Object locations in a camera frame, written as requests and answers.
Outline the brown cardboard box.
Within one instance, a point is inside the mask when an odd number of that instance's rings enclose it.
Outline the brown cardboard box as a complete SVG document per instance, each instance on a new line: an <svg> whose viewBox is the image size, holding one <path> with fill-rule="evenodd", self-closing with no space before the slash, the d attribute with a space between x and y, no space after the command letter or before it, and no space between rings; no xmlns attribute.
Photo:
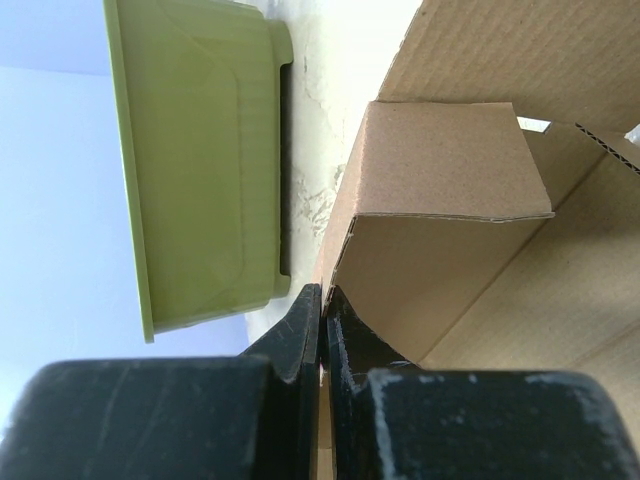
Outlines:
<svg viewBox="0 0 640 480"><path fill-rule="evenodd" d="M322 242L326 311L427 370L570 371L639 458L639 5L424 1L362 117Z"/></svg>

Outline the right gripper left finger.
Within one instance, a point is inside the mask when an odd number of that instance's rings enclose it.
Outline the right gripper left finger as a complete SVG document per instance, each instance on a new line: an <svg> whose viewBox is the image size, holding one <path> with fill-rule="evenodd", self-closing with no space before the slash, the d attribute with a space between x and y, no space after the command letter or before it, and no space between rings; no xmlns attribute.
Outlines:
<svg viewBox="0 0 640 480"><path fill-rule="evenodd" d="M312 479L320 288L241 354L61 361L27 383L5 479Z"/></svg>

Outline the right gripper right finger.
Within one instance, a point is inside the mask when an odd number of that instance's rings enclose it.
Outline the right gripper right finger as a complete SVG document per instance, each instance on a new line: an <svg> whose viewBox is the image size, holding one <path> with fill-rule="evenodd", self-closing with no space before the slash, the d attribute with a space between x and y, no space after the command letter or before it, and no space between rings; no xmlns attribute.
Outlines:
<svg viewBox="0 0 640 480"><path fill-rule="evenodd" d="M335 289L326 311L339 479L635 479L639 458L593 378L427 370Z"/></svg>

